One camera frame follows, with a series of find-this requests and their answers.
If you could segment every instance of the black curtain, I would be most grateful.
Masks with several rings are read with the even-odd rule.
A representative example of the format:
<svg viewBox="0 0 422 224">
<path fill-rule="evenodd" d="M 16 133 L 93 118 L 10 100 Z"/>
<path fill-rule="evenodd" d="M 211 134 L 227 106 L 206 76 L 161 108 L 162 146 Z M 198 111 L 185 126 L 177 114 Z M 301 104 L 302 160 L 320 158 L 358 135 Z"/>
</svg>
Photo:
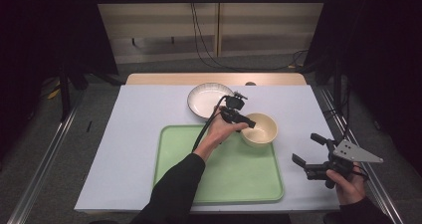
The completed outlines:
<svg viewBox="0 0 422 224">
<path fill-rule="evenodd" d="M 41 84 L 66 64 L 74 85 L 83 73 L 116 74 L 94 0 L 0 0 L 0 158 L 36 109 Z"/>
<path fill-rule="evenodd" d="M 341 66 L 364 1 L 329 0 L 323 4 L 302 70 L 316 71 L 319 85 L 326 84 L 336 66 Z"/>
<path fill-rule="evenodd" d="M 367 0 L 345 72 L 397 149 L 422 174 L 422 0 Z"/>
</svg>

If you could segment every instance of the human hand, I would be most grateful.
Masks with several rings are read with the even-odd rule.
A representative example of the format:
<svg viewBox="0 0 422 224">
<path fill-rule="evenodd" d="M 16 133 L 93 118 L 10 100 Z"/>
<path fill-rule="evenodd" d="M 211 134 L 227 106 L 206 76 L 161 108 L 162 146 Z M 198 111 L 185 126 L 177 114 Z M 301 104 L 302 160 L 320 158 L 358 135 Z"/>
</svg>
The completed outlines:
<svg viewBox="0 0 422 224">
<path fill-rule="evenodd" d="M 208 132 L 202 141 L 199 143 L 198 147 L 193 151 L 198 154 L 204 161 L 206 161 L 211 155 L 211 152 L 216 148 L 221 142 L 226 140 L 227 137 L 236 130 L 241 130 L 248 127 L 248 124 L 245 122 L 239 123 L 228 123 L 226 122 L 220 114 L 220 108 L 216 111 L 216 116 L 211 121 L 210 126 L 208 127 Z"/>
<path fill-rule="evenodd" d="M 360 172 L 357 163 L 354 165 L 353 171 Z M 362 176 L 351 173 L 346 180 L 338 172 L 331 169 L 326 171 L 326 176 L 336 183 L 335 190 L 340 205 L 353 204 L 365 197 L 364 179 Z"/>
</svg>

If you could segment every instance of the yellow bowl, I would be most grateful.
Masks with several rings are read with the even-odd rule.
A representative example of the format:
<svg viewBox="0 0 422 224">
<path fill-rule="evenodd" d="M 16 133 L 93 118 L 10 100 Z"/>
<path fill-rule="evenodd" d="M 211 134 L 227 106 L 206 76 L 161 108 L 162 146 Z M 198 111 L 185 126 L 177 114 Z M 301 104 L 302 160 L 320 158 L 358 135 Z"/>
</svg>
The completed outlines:
<svg viewBox="0 0 422 224">
<path fill-rule="evenodd" d="M 264 147 L 270 144 L 277 136 L 277 125 L 268 115 L 254 112 L 246 115 L 252 121 L 255 121 L 254 128 L 242 129 L 243 140 L 253 147 Z"/>
</svg>

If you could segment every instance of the grey floor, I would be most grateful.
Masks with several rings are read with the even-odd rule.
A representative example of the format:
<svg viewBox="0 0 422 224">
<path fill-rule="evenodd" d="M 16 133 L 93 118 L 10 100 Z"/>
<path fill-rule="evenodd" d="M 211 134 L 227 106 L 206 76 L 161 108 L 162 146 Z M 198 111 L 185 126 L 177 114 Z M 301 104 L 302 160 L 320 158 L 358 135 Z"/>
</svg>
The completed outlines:
<svg viewBox="0 0 422 224">
<path fill-rule="evenodd" d="M 183 54 L 177 54 L 174 57 L 175 59 L 171 61 L 159 61 L 158 56 L 156 60 L 150 62 L 119 64 L 120 74 L 114 77 L 124 81 L 129 74 L 139 72 L 233 72 L 227 69 L 210 68 L 199 59 L 185 57 Z M 225 66 L 247 68 L 257 68 L 258 66 L 262 72 L 265 72 L 265 69 L 279 68 L 290 64 L 292 55 L 229 56 L 217 60 Z M 294 71 L 293 68 L 285 68 L 273 72 L 289 73 Z M 313 86 L 321 109 L 325 111 L 327 107 L 319 93 L 321 89 L 330 90 L 332 81 L 321 87 L 316 86 L 314 74 L 306 74 L 305 77 L 307 82 Z M 119 91 L 119 87 L 113 87 L 96 77 L 87 76 L 87 79 L 90 86 L 83 92 L 82 102 L 68 134 L 54 156 L 53 165 L 48 170 L 40 192 L 36 193 L 37 198 L 31 211 L 21 223 L 89 223 L 99 219 L 112 219 L 120 223 L 127 223 L 134 215 L 134 213 L 88 215 L 73 210 Z M 54 84 L 46 86 L 42 93 L 47 94 Z M 79 91 L 72 89 L 73 100 L 79 94 Z M 389 135 L 374 125 L 375 120 L 370 111 L 353 91 L 349 103 L 349 125 L 359 144 L 385 160 L 384 163 L 375 164 L 372 167 L 393 200 L 403 223 L 422 223 L 421 177 L 396 151 Z M 54 138 L 60 124 L 60 117 L 60 95 L 51 100 L 42 96 L 34 117 L 4 159 L 3 170 L 0 173 L 0 223 L 7 223 L 19 203 Z M 339 137 L 340 133 L 332 118 L 328 117 L 327 122 L 334 136 Z M 376 201 L 370 192 L 368 189 L 368 196 Z M 322 216 L 323 213 L 290 214 L 294 224 L 322 223 Z"/>
</svg>

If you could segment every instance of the black sleeve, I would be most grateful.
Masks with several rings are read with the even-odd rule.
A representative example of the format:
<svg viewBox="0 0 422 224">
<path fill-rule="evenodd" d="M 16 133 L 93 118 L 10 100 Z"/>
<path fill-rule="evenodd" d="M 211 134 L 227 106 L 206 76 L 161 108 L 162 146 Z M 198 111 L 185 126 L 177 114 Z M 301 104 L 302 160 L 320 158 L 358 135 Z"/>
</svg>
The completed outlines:
<svg viewBox="0 0 422 224">
<path fill-rule="evenodd" d="M 149 203 L 130 224 L 185 223 L 204 169 L 200 156 L 187 155 L 155 184 Z"/>
<path fill-rule="evenodd" d="M 346 223 L 353 224 L 389 224 L 393 223 L 369 198 L 361 201 L 340 205 L 341 217 Z"/>
</svg>

